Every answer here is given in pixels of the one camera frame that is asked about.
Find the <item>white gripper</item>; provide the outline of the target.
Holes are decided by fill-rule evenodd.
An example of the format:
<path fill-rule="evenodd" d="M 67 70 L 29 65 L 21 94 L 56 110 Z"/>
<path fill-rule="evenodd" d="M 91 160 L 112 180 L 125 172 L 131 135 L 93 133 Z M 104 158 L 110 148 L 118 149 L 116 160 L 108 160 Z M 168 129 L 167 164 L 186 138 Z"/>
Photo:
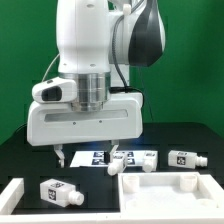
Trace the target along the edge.
<path fill-rule="evenodd" d="M 27 141 L 32 146 L 54 145 L 54 152 L 64 167 L 63 145 L 112 140 L 105 152 L 105 163 L 113 156 L 122 139 L 138 138 L 143 130 L 141 93 L 112 94 L 103 108 L 94 112 L 76 112 L 69 103 L 30 106 Z"/>

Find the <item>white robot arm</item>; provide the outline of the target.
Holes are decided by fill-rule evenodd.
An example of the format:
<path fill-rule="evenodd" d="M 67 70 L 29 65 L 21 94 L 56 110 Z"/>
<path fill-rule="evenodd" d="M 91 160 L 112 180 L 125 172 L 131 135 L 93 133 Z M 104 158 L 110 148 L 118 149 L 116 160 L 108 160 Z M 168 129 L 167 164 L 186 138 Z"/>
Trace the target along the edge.
<path fill-rule="evenodd" d="M 64 163 L 70 143 L 142 133 L 143 94 L 122 78 L 120 65 L 150 66 L 163 54 L 165 31 L 157 0 L 58 0 L 58 76 L 35 85 L 27 141 L 51 145 Z"/>

